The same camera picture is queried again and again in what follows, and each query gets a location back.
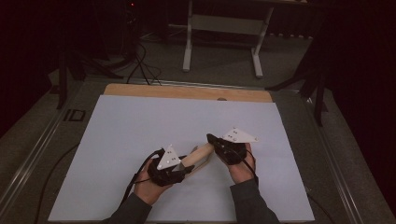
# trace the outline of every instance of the white table leg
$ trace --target white table leg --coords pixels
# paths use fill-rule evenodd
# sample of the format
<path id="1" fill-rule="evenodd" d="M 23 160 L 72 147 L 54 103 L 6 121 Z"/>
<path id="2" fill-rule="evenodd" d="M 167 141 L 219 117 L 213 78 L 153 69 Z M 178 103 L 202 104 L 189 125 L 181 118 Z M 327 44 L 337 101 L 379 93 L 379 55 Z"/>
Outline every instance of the white table leg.
<path id="1" fill-rule="evenodd" d="M 192 32 L 191 20 L 192 20 L 192 0 L 189 1 L 189 17 L 187 19 L 187 44 L 186 44 L 186 50 L 184 51 L 183 72 L 190 72 L 191 48 L 192 48 L 192 43 L 191 43 L 191 32 Z"/>
<path id="2" fill-rule="evenodd" d="M 270 23 L 270 19 L 271 19 L 271 15 L 272 15 L 273 11 L 274 11 L 273 7 L 268 8 L 265 21 L 262 23 L 262 29 L 259 34 L 259 41 L 256 45 L 256 48 L 251 49 L 251 56 L 253 58 L 254 70 L 256 73 L 256 77 L 258 77 L 258 78 L 263 77 L 262 65 L 260 63 L 260 58 L 259 58 L 259 52 L 260 52 L 260 49 L 262 48 L 262 41 L 265 38 L 265 33 L 267 31 L 268 24 Z"/>

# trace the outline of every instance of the gray sleeve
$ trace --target gray sleeve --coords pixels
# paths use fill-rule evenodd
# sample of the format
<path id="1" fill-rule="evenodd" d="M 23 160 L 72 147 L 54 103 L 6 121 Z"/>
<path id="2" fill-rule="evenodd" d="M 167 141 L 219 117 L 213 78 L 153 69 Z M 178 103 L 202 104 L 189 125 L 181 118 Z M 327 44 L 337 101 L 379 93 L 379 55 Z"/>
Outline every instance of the gray sleeve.
<path id="1" fill-rule="evenodd" d="M 231 186 L 238 224 L 279 223 L 276 214 L 267 207 L 254 179 Z"/>
<path id="2" fill-rule="evenodd" d="M 145 223 L 151 211 L 151 205 L 143 202 L 139 197 L 132 193 L 125 203 L 122 204 L 110 218 L 103 220 L 105 224 L 140 224 Z"/>

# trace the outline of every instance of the wooden stick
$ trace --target wooden stick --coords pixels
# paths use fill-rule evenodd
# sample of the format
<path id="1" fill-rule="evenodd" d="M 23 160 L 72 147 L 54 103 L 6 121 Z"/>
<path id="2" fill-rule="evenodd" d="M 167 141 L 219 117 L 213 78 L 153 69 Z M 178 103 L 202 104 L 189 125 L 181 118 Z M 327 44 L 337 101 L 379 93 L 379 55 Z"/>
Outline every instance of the wooden stick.
<path id="1" fill-rule="evenodd" d="M 184 167 L 189 167 L 191 165 L 194 165 L 196 162 L 200 161 L 204 157 L 210 155 L 210 153 L 212 153 L 214 150 L 215 148 L 213 147 L 213 145 L 211 145 L 210 143 L 206 143 L 203 146 L 198 147 L 190 155 L 181 160 L 181 163 L 184 165 Z"/>

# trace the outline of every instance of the wire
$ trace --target wire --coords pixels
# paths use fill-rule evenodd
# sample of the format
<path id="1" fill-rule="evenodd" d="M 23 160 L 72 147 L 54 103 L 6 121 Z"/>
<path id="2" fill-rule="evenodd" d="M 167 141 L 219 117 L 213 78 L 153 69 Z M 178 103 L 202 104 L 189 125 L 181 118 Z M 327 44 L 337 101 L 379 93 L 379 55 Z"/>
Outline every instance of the wire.
<path id="1" fill-rule="evenodd" d="M 332 219 L 332 216 L 330 216 L 330 214 L 326 211 L 326 209 L 324 209 L 324 207 L 322 205 L 320 205 L 320 203 L 318 203 L 318 201 L 315 200 L 314 197 L 312 197 L 312 195 L 310 195 L 309 193 L 306 193 L 306 195 L 308 196 L 308 198 L 310 200 L 312 200 L 312 202 L 314 202 L 324 212 L 324 214 L 326 214 L 326 216 L 329 218 L 330 222 L 332 224 L 335 224 L 334 219 Z"/>
<path id="2" fill-rule="evenodd" d="M 140 68 L 140 71 L 142 72 L 142 76 L 143 76 L 143 78 L 146 80 L 146 82 L 147 82 L 148 85 L 149 85 L 149 80 L 148 80 L 148 78 L 146 77 L 145 71 L 143 70 L 143 67 L 142 67 L 142 62 L 143 62 L 143 60 L 140 59 L 139 55 L 136 55 L 136 59 L 137 59 L 137 61 L 139 62 L 139 68 Z"/>
<path id="3" fill-rule="evenodd" d="M 254 180 L 256 181 L 256 184 L 259 185 L 259 177 L 256 175 L 256 172 L 254 171 L 254 169 L 251 168 L 251 166 L 248 164 L 248 162 L 247 162 L 244 158 L 242 158 L 235 150 L 233 150 L 233 149 L 231 148 L 231 151 L 232 151 L 233 153 L 235 153 L 235 155 L 236 155 L 237 157 L 239 157 L 239 159 L 241 159 L 241 161 L 247 166 L 247 168 L 251 171 L 251 173 L 253 173 L 253 175 L 254 175 Z M 251 154 L 251 152 L 249 152 L 249 153 L 250 153 L 251 157 L 253 158 L 254 166 L 256 167 L 256 159 L 254 158 L 253 154 Z"/>
<path id="4" fill-rule="evenodd" d="M 139 170 L 137 170 L 137 173 L 134 174 L 134 177 L 132 177 L 131 182 L 129 183 L 128 187 L 126 188 L 125 193 L 124 193 L 124 196 L 122 197 L 120 206 L 127 200 L 128 196 L 129 196 L 129 194 L 130 194 L 130 192 L 131 192 L 132 186 L 134 185 L 134 183 L 135 183 L 137 177 L 139 176 L 140 172 L 141 172 L 141 171 L 143 170 L 143 168 L 145 167 L 146 163 L 148 163 L 148 161 L 149 161 L 153 156 L 159 155 L 160 152 L 161 152 L 162 150 L 163 150 L 163 149 L 154 151 L 153 153 L 151 153 L 151 154 L 145 159 L 145 161 L 143 161 L 143 164 L 140 166 Z"/>
<path id="5" fill-rule="evenodd" d="M 136 181 L 136 182 L 134 182 L 135 184 L 140 184 L 140 183 L 142 183 L 142 182 L 146 182 L 146 181 L 148 181 L 148 180 L 150 180 L 151 178 L 147 178 L 147 179 L 145 179 L 145 180 L 140 180 L 140 181 Z"/>
<path id="6" fill-rule="evenodd" d="M 138 46 L 139 46 L 140 48 L 142 48 L 142 50 L 143 50 L 143 56 L 140 57 L 138 54 L 136 54 L 137 65 L 136 65 L 136 67 L 134 68 L 134 70 L 131 72 L 131 74 L 128 76 L 128 79 L 127 79 L 127 81 L 126 81 L 126 84 L 129 84 L 129 81 L 130 81 L 131 77 L 133 76 L 134 72 L 137 70 L 137 68 L 140 68 L 140 71 L 141 71 L 141 73 L 142 73 L 142 76 L 143 76 L 143 78 L 146 80 L 146 82 L 147 82 L 148 85 L 151 85 L 154 81 L 157 81 L 157 82 L 160 84 L 160 86 L 161 86 L 162 83 L 161 83 L 161 81 L 158 79 L 158 76 L 161 75 L 162 70 L 161 70 L 160 68 L 158 68 L 158 67 L 154 67 L 154 66 L 151 66 L 151 65 L 148 65 L 148 64 L 144 63 L 144 59 L 146 58 L 146 55 L 147 55 L 147 50 L 146 50 L 146 48 L 145 48 L 142 44 L 140 44 L 140 43 L 138 43 Z M 157 69 L 157 70 L 159 71 L 159 74 L 158 74 L 158 75 L 154 75 L 154 74 L 151 72 L 150 68 Z M 151 80 L 151 81 L 149 81 L 148 77 L 146 76 L 145 69 L 152 75 L 152 80 Z"/>
<path id="7" fill-rule="evenodd" d="M 145 48 L 142 44 L 139 43 L 138 45 L 139 45 L 145 52 L 147 52 L 146 48 Z M 151 80 L 151 82 L 149 83 L 149 85 L 152 84 L 152 82 L 153 82 L 154 80 L 157 80 L 158 83 L 159 83 L 160 86 L 161 86 L 161 85 L 162 85 L 162 84 L 161 84 L 161 81 L 158 79 L 158 76 L 162 73 L 161 69 L 158 68 L 158 67 L 153 67 L 153 66 L 147 65 L 146 63 L 143 62 L 143 59 L 142 59 L 142 64 L 145 65 L 146 69 L 148 70 L 148 72 L 149 72 L 149 73 L 152 75 L 152 77 L 153 77 L 153 79 Z M 157 75 L 157 76 L 154 76 L 154 74 L 152 74 L 152 72 L 149 70 L 149 67 L 152 67 L 152 68 L 154 68 L 154 69 L 158 69 L 158 70 L 160 71 L 160 74 Z"/>
<path id="8" fill-rule="evenodd" d="M 143 48 L 143 56 L 142 56 L 142 59 L 141 59 L 141 61 L 137 60 L 137 65 L 136 65 L 136 67 L 134 68 L 134 70 L 132 70 L 131 74 L 128 76 L 128 78 L 127 78 L 127 80 L 126 80 L 126 84 L 129 84 L 129 80 L 130 80 L 131 77 L 134 75 L 134 72 L 136 71 L 136 69 L 137 69 L 139 66 L 141 66 L 141 63 L 143 62 L 143 60 L 145 59 L 145 57 L 146 57 L 146 49 Z"/>
<path id="9" fill-rule="evenodd" d="M 43 203 L 43 199 L 44 199 L 44 193 L 45 193 L 45 191 L 46 191 L 47 184 L 48 184 L 49 181 L 50 181 L 50 177 L 52 176 L 53 171 L 54 171 L 55 168 L 58 166 L 59 162 L 61 162 L 61 160 L 63 160 L 64 157 L 65 157 L 67 154 L 69 154 L 71 151 L 73 151 L 75 148 L 77 148 L 78 145 L 79 145 L 79 143 L 76 144 L 75 146 L 71 147 L 70 149 L 68 149 L 68 150 L 62 155 L 62 157 L 61 157 L 59 160 L 56 161 L 55 165 L 53 165 L 52 168 L 51 168 L 51 170 L 49 171 L 49 175 L 47 176 L 47 179 L 46 179 L 46 181 L 45 181 L 44 187 L 43 187 L 43 189 L 41 190 L 41 193 L 40 193 L 40 200 L 38 201 L 37 211 L 35 212 L 35 222 L 34 222 L 35 224 L 36 224 L 37 221 L 38 221 L 38 217 L 39 217 L 39 215 L 40 215 L 41 204 Z"/>

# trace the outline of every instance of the table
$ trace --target table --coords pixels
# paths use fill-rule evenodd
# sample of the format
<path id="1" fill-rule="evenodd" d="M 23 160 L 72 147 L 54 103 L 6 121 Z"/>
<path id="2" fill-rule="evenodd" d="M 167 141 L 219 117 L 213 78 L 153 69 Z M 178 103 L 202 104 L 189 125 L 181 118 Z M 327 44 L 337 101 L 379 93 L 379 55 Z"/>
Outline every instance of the table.
<path id="1" fill-rule="evenodd" d="M 258 42 L 255 48 L 251 49 L 251 56 L 253 60 L 254 70 L 256 77 L 263 77 L 262 65 L 260 63 L 259 52 L 262 47 L 262 41 L 264 40 L 265 33 L 267 31 L 274 6 L 269 6 L 263 14 L 265 18 L 262 21 L 259 20 L 248 20 L 248 19 L 237 19 L 237 18 L 226 18 L 219 16 L 209 15 L 198 15 L 192 12 L 192 1 L 189 0 L 189 12 L 187 21 L 187 44 L 184 52 L 183 71 L 189 72 L 191 65 L 191 33 L 192 29 L 216 31 L 225 33 L 235 33 L 243 35 L 257 35 Z M 252 1 L 252 2 L 263 2 L 267 4 L 307 4 L 305 0 L 294 1 L 294 0 L 264 0 L 264 1 Z"/>
<path id="2" fill-rule="evenodd" d="M 171 143 L 185 155 L 205 143 L 206 132 L 224 132 L 230 120 L 257 133 L 261 140 L 253 150 L 265 148 L 254 154 L 257 161 L 265 160 L 257 164 L 257 174 L 268 206 L 285 222 L 313 220 L 289 141 L 271 102 L 266 91 L 110 84 L 93 111 L 49 220 L 108 217 L 117 209 L 133 173 L 159 143 Z M 246 117 L 235 120 L 241 114 Z M 262 119 L 253 119 L 262 114 Z M 228 190 L 232 183 L 226 167 L 213 156 L 199 172 L 165 192 L 148 222 L 233 222 Z"/>

